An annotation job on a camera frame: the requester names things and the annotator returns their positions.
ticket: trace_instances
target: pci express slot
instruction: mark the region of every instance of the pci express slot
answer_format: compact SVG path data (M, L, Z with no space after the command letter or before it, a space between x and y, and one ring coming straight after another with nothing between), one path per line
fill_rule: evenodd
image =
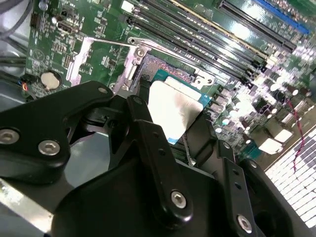
M219 59L223 60L225 63L229 64L232 67L232 69L238 68L241 71L247 70L247 68L243 64L241 64L237 61L234 61L233 59L229 60L225 56L221 56L221 54L223 55L223 53L221 53L220 51L218 51L214 48L211 48L210 46L208 46L207 44L205 44L199 40L192 40L192 36L189 35L188 33L182 32L180 29L172 28L172 26L168 25L170 23L166 22L165 20L162 20L161 18L156 17L153 14L150 14L150 13L145 12L145 11L141 11L138 14L139 14L139 16L142 16L142 15L146 16L147 18L153 20L154 22L157 22L159 25L166 27L170 31L174 32L175 34L183 37L187 42L191 43L192 45L197 45L197 47L199 47L200 49L205 51L207 54L212 55L214 61L216 61L216 59L219 58Z
M227 38L226 35L224 35L219 30L215 29L212 26L204 24L199 19L197 19L194 16L192 16L191 14L183 11L182 9L178 8L177 11L179 14L176 14L175 12L170 10L168 7L165 7L165 6L157 3L155 0L144 0L144 3L145 3L145 5L149 5L149 6L153 7L154 9L162 11L165 15L168 15L169 17L176 19L177 21L181 22L183 25L186 25L187 27L191 28L192 31L199 32L202 36L206 37L207 40L213 42L214 45L226 49L231 54L233 54L235 57L240 57L243 60L246 60L250 63L252 63L254 61L254 60L251 60L251 58L253 58L254 55L257 57L260 57L259 55L255 54L254 52L247 49L243 45L240 45L240 46L243 47L245 50L247 50L248 53L244 53L242 51L239 51L238 49L231 47L227 42L221 40L220 38L216 37L215 35L212 35L210 32L204 30L202 27L198 27L197 25L192 23L190 20L186 19L184 16L189 16L191 19L194 19L196 22L199 22L199 24L203 25L204 28L209 28L211 31L221 35L222 37Z
M208 59L205 55L193 50L192 48L188 47L184 43L178 42L174 37L169 36L165 32L157 30L154 27L152 27L151 25L148 25L148 24L144 23L143 21L141 21L141 20L139 20L139 19L137 19L135 17L130 17L127 20L127 22L130 25L134 25L134 26L136 26L136 27L138 27L140 29L146 30L147 32L153 34L156 37L160 37L161 39L169 42L170 45L173 45L174 47L179 48L183 52L188 52L188 53L192 54L200 62L203 62L205 64L211 65L212 67L216 68L217 70L221 71L222 73L225 73L226 75L230 76L231 78L236 79L236 80L242 80L242 77L240 75L236 75L235 72L233 72L231 70L229 70L230 71L229 72L225 68L222 68L222 66L218 65L218 63L215 63L211 59Z
M304 26L302 26L301 24L297 23L296 21L292 20L289 16L283 14L281 11L279 11L274 6L272 6L270 3L268 3L268 2L266 2L264 0L253 0L253 1L255 3L261 5L262 7L264 7L267 11L272 13L274 16L279 18L281 21L283 21L284 23L290 25L291 27L293 27L294 29L298 30L302 34L308 35L310 33L310 31L308 29L306 29Z
M229 2L223 0L221 1L218 7L223 13L235 19L237 22L241 23L245 27L249 28L253 32L262 36L266 41L273 43L275 46L278 46L284 49L287 52L292 53L296 49L296 45L291 41L285 39L284 37L278 35L276 32L270 30L265 25L256 21L245 12L241 11L234 5Z

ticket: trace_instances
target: green circuit board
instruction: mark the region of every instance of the green circuit board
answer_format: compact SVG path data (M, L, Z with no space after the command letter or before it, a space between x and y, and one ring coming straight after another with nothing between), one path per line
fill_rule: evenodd
M36 0L26 73L38 78L46 71L60 75L62 85L55 90L47 90L39 81L32 85L35 94L42 97L71 86L67 73L85 37L122 43L130 43L130 37L137 37L150 39L190 58L212 75L214 83L203 86L201 93L213 97L219 87L225 86L249 104L265 98L280 110L283 105L267 96L269 89L260 81L262 78L277 80L281 76L283 83L309 87L316 68L316 4L312 0L290 0L287 7L292 6L292 11L288 11L274 0L266 2L309 33L304 34L256 0L224 1L236 8L235 12L221 7L222 0L50 0L45 11ZM133 8L128 11L124 4ZM252 27L245 25L254 21ZM59 27L63 22L67 23L66 30ZM267 34L269 30L273 31L271 35ZM113 87L125 69L128 52L126 46L94 42L79 69L80 83L96 80ZM152 69L153 75L163 69L186 83L195 80L192 67L162 52L151 50L144 62L141 70ZM260 69L266 63L270 65L269 73ZM242 82L249 77L249 70L251 81L257 87L252 91ZM228 116L226 111L221 111L210 115L210 120L215 123L221 115ZM252 124L251 130L267 121L265 116L253 114L251 110L243 116ZM240 153L246 146L239 130L240 119L228 118L233 124L224 126L218 136Z

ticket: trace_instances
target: black ram slot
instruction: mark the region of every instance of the black ram slot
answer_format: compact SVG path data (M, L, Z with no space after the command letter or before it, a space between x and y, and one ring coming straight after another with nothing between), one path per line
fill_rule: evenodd
M227 51L229 51L235 57L240 58L242 60L245 60L245 61L249 62L250 64L253 61L255 61L255 60L251 59L251 57L249 57L249 55L247 55L246 53L244 53L242 51L239 51L239 50L237 50L235 48L232 48L225 41L222 41L220 38L215 37L214 35L210 34L208 31L204 30L203 28L197 27L194 23L188 21L186 18L182 17L181 15L174 13L169 8L167 8L167 7L163 6L163 5L160 5L156 1L154 1L154 0L144 0L144 2L147 5L151 6L152 8L163 12L165 15L167 15L169 17L172 17L175 20L177 20L178 22L180 22L183 25L187 26L188 29L190 29L190 31L194 32L195 34L201 34L209 42L212 42L215 46L226 49ZM211 26L208 26L208 27L211 28L212 31L217 32L217 30L212 28Z
M174 46L178 47L180 50L184 51L184 52L188 52L191 53L195 58L197 58L199 61L209 64L212 67L216 68L217 70L227 74L228 76L230 76L231 78L234 78L236 80L241 80L241 76L235 76L234 74L226 71L224 68L222 68L222 66L217 65L217 63L215 64L214 61L207 59L205 55L194 51L193 49L191 49L190 47L188 47L187 45L185 45L184 43L178 42L174 37L171 37L169 35L167 35L166 33L159 31L157 29L155 29L154 27L134 18L134 17L130 17L128 19L128 24L137 26L140 29L144 29L147 32L162 38L163 40L168 41L170 44L173 44Z
M270 30L268 27L256 21L229 2L225 0L221 1L218 8L223 13L235 19L238 23L241 23L245 27L263 37L266 41L273 43L285 51L292 53L296 49L296 45L291 41Z
M183 16L187 16L187 17L190 17L191 19L194 19L196 22L198 22L199 24L203 25L204 27L208 27L210 28L213 32L215 32L216 34L226 38L226 39L229 39L230 41L234 41L232 40L231 38L227 37L227 35L223 32L221 32L220 30L216 29L215 27L213 26L210 26L208 25L207 23L201 21L199 18L193 16L192 14L188 13L187 11L184 11L182 8L174 5L174 4L171 4L168 0L160 0L161 2L163 2L164 4L167 4L167 5L170 5L170 6L173 6L173 7L176 7L177 8L177 12L180 14L180 15L183 15ZM252 55L252 57L256 56L256 57L259 57L261 58L262 60L265 60L264 57L258 55L256 52L254 52L253 50L249 49L247 46L243 45L243 44L239 44L240 47L242 47L244 50L247 51L246 55Z
M188 41L188 42L190 42L190 43L192 43L192 44L198 45L198 47L199 47L200 49L202 49L203 51L205 51L205 52L207 52L208 54L212 55L212 53L211 53L210 51L208 51L207 49L205 49L205 48L203 48L202 46L200 46L199 44L197 44L196 41L195 41L195 42L192 42L190 36L187 37L185 33L183 33L183 32L178 32L178 31L176 31L176 30L174 30L174 29L171 29L170 27L167 27L167 25L165 24L165 22L162 21L160 18L154 17L153 15L150 15L150 14L144 14L143 12L138 13L138 15L139 15L139 16L142 16L142 17L146 16L147 19L153 20L154 22L157 22L159 25L165 26L169 31L171 31L172 33L174 33L175 36L181 36L181 37L183 37L184 40L186 40L186 41ZM200 55L200 57L203 58L204 61L206 61L206 62L208 62L209 64L211 64L213 67L216 67L218 70L224 70L225 73L229 73L230 75L235 75L235 77L241 76L241 74L236 73L233 69L228 68L227 66L221 65L220 63L218 63L218 62L217 62L217 59L218 59L218 58L221 58L219 55L214 55L214 54L213 54L213 58L207 58L207 55L200 53L199 51L197 51L197 50L194 49L194 48L190 48L188 45L186 45L186 44L183 43L183 42L180 42L180 43L182 43L183 45L185 45L186 47L188 47L188 48L190 49L190 53L192 53L192 54L194 54L194 55ZM226 63L228 63L228 64L230 64L230 65L233 65L229 60L226 60L226 59L224 59L224 58L221 58L221 59L222 59L223 61L225 61Z
M210 46L208 46L207 44L199 41L199 40L192 40L192 36L189 35L188 33L185 33L185 32L182 32L180 29L177 29L177 28L174 28L174 26L170 25L170 23L166 22L165 20L162 20L161 18L159 17L156 17L154 16L153 14L149 14L148 12L145 12L145 11L141 11L139 13L139 15L144 15L146 16L147 18L153 20L154 22L157 22L159 25L162 25L162 26L165 26L167 29L169 29L170 31L174 32L175 34L179 35L179 36L182 36L186 41L192 43L192 44L195 44L197 45L200 49L202 49L203 51L207 52L208 54L212 55L214 58L220 58L221 60L223 60L224 62L226 62L227 64L229 64L230 66L232 66L233 68L236 67L236 68L239 68L241 71L246 71L247 70L247 67L245 67L243 64L231 59L227 59L227 57L223 57L221 56L221 53L220 51L214 49L214 48L211 48Z

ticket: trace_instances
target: black mounting arm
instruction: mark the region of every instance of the black mounting arm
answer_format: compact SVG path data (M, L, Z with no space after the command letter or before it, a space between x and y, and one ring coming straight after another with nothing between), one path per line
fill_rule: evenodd
M0 113L0 177L52 183L68 162L70 146L95 132L109 135L110 171L61 201L54 213L53 237L105 232L110 236L284 236L277 235L283 233L280 228L287 229L289 237L310 234L273 184L258 184L265 187L269 203L253 189L248 191L252 180L266 179L264 172L254 175L251 170L245 179L232 148L217 139L203 113L187 131L187 139L197 168L215 178L176 162L145 100L114 96L95 81ZM255 211L251 197L261 201ZM260 206L273 213L268 229L257 221ZM282 212L273 212L275 208ZM287 221L280 222L282 217Z

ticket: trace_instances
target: ram slot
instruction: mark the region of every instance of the ram slot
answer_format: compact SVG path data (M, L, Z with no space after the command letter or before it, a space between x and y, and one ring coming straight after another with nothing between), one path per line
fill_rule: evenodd
M187 20L185 17L181 16L180 14L176 14L172 10L170 10L168 7L165 7L158 2L154 0L144 0L144 6L146 7L152 7L155 10L158 10L162 12L164 15L167 15L178 22L180 22L182 25L184 25L188 30L193 32L195 35L199 35L200 37L204 37L208 42L210 42L212 45L214 45L217 48L222 48L226 51L228 51L230 54L232 54L235 58L248 62L250 65L253 64L253 62L257 62L255 59L251 58L252 51L249 51L249 54L246 54L242 51L237 50L236 48L231 47L228 43L221 40L220 38L217 38L215 35L212 35L212 33L205 30L205 28L210 28L209 26L203 26L198 27L193 22Z
M236 79L236 80L242 79L241 75L236 74L234 71L229 70L229 69L223 67L222 65L218 64L217 62L214 62L212 59L207 58L204 54L197 52L196 50L188 47L184 43L179 42L175 37L169 36L168 34L166 34L165 32L163 32L161 30L155 29L153 26L149 25L147 22L144 22L136 17L130 17L127 22L130 25L134 25L140 29L143 29L143 30L149 32L150 34L154 35L155 37L159 37L159 38L165 40L173 47L177 47L179 49L179 51L183 51L185 53L190 54L191 58L196 58L198 63L202 63L208 67L213 67L216 70L218 70L219 72L226 74L227 76L229 76L232 79ZM206 67L204 67L204 69L207 72L210 72L210 70L208 70Z
M226 29L221 27L216 22L213 22L209 19L206 19L203 16L201 16L200 14L194 12L189 7L183 5L182 4L183 1L178 1L178 0L162 0L162 1L167 1L167 2L172 3L178 10L181 10L184 12L183 16L188 16L188 18L191 18L193 20L199 19L199 21L202 22L203 24L206 24L207 26L211 26L212 28L216 29L217 32L220 33L220 35L222 35L224 37L229 37L231 42L237 42L239 46L242 46L243 48L247 48L247 49L251 50L252 52L256 53L258 56L260 56L263 59L267 59L267 57L268 57L267 53L261 51L261 49L256 48L255 46L249 44L245 40L238 38L232 32L227 31Z
M235 61L235 60L230 60L228 57L226 57L223 53L220 51L209 47L207 44L199 41L199 40L192 40L192 36L189 35L188 33L174 28L174 25L171 25L169 22L162 20L162 18L156 17L153 14L150 14L149 12L146 11L141 11L139 13L140 16L145 16L148 19L151 19L152 21L156 22L158 25L164 26L175 35L179 36L178 40L181 41L182 43L185 43L187 46L190 46L192 48L195 48L198 51L203 51L206 56L211 58L214 61L220 61L222 60L224 65L231 70L237 70L240 73L245 72L248 68L245 67L243 64Z
M292 53L296 49L296 45L293 44L291 41L270 30L268 27L256 21L229 2L225 0L221 1L218 8L226 15L235 19L238 23L241 23L251 31L257 33L267 42L272 43L275 46L280 47L290 53Z

